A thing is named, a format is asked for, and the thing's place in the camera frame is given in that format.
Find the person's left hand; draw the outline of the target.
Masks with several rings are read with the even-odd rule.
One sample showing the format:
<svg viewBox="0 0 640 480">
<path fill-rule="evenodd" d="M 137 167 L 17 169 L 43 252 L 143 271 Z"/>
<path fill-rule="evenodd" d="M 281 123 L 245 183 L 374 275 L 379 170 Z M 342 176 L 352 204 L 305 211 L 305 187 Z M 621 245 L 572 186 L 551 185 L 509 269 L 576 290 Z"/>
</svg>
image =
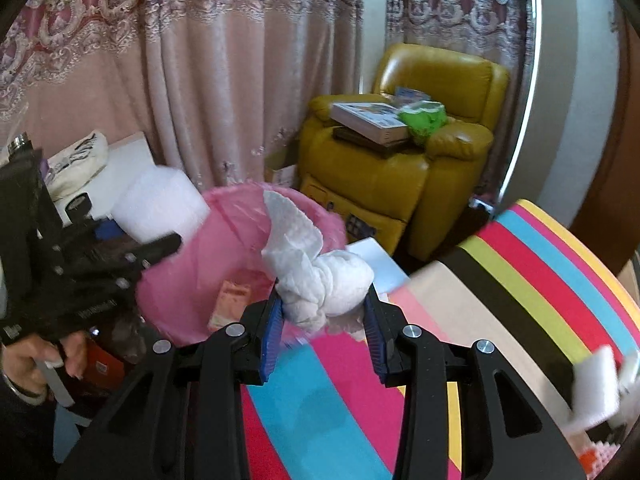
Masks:
<svg viewBox="0 0 640 480">
<path fill-rule="evenodd" d="M 87 336 L 84 332 L 72 333 L 62 339 L 65 356 L 62 358 L 58 347 L 32 334 L 24 339 L 3 346 L 1 369 L 19 393 L 28 398 L 40 399 L 47 393 L 48 385 L 38 362 L 63 362 L 66 374 L 81 379 L 87 366 Z"/>
</svg>

